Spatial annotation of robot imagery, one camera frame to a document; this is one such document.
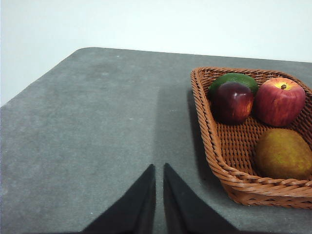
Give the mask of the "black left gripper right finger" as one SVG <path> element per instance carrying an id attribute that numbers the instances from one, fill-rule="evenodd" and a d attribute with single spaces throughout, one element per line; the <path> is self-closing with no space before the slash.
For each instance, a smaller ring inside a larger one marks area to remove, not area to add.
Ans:
<path id="1" fill-rule="evenodd" d="M 175 209 L 177 234 L 237 234 L 238 229 L 207 205 L 170 164 L 164 164 L 164 185 Z"/>

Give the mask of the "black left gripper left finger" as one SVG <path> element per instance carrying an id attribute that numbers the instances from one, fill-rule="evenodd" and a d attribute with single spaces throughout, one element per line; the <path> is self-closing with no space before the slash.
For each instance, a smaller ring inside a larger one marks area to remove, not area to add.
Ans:
<path id="1" fill-rule="evenodd" d="M 125 194 L 91 222 L 83 234 L 149 234 L 156 205 L 155 166 L 149 165 Z"/>

